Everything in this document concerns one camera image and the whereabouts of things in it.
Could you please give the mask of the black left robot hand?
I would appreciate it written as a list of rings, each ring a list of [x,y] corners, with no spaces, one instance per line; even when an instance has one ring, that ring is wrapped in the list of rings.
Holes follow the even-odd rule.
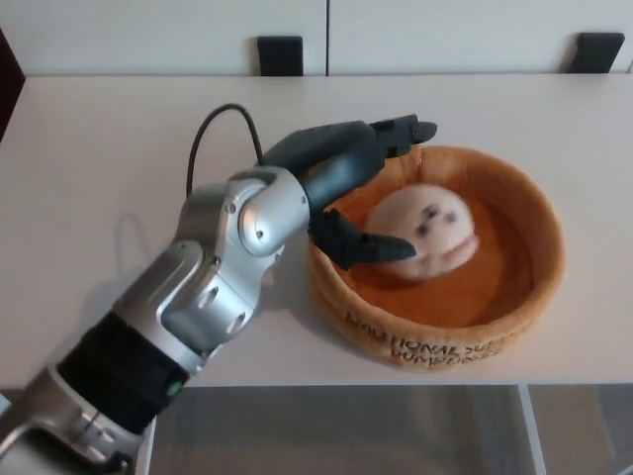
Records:
[[[422,122],[415,114],[323,125],[289,134],[263,153],[259,163],[285,168],[298,179],[310,208],[312,244],[339,268],[397,262],[415,256],[409,241],[363,233],[340,211],[327,207],[373,180],[388,159],[409,153],[436,133],[435,123]]]

